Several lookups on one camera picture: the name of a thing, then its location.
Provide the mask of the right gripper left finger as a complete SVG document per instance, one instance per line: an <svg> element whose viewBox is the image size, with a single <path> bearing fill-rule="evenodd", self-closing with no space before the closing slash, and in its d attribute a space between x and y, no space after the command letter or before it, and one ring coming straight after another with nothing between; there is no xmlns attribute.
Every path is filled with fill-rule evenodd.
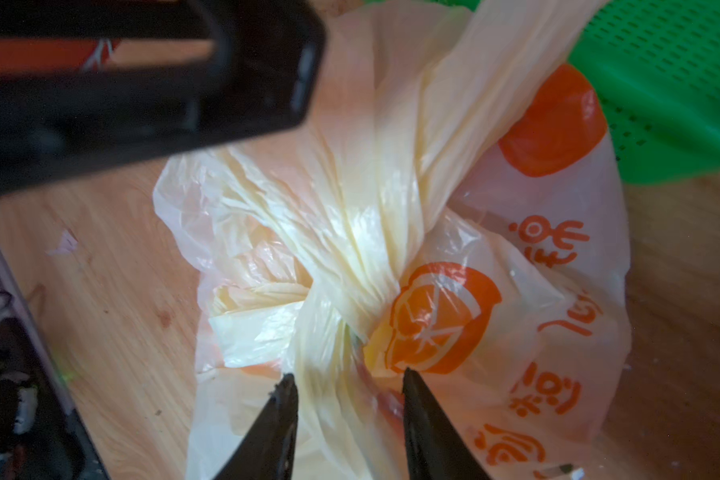
<svg viewBox="0 0 720 480"><path fill-rule="evenodd" d="M298 389L294 376L285 374L214 479L290 480L297 429Z"/></svg>

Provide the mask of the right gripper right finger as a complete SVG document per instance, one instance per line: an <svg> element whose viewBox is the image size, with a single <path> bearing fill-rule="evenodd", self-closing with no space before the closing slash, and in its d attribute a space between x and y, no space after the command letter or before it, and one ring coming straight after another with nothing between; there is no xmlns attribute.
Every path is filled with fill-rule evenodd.
<svg viewBox="0 0 720 480"><path fill-rule="evenodd" d="M404 372L403 395L403 428L411 480L490 479L422 376L411 368Z"/></svg>

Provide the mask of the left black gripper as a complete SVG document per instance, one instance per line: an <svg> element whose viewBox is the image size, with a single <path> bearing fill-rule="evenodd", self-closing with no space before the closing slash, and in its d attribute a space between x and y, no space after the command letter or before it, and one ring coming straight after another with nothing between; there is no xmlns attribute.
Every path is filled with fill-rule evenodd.
<svg viewBox="0 0 720 480"><path fill-rule="evenodd" d="M327 41L305 1L0 1L0 38L207 40L183 64L0 76L0 196L305 119Z"/></svg>

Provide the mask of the translucent printed plastic bag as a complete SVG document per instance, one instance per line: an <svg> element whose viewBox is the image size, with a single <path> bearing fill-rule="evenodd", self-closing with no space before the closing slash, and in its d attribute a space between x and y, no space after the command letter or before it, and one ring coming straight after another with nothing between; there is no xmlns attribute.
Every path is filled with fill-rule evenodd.
<svg viewBox="0 0 720 480"><path fill-rule="evenodd" d="M300 128L168 160L155 212L200 273L188 478L289 373L296 478L404 479L409 369L482 472L583 476L631 347L614 149L566 61L600 8L356 8Z"/></svg>

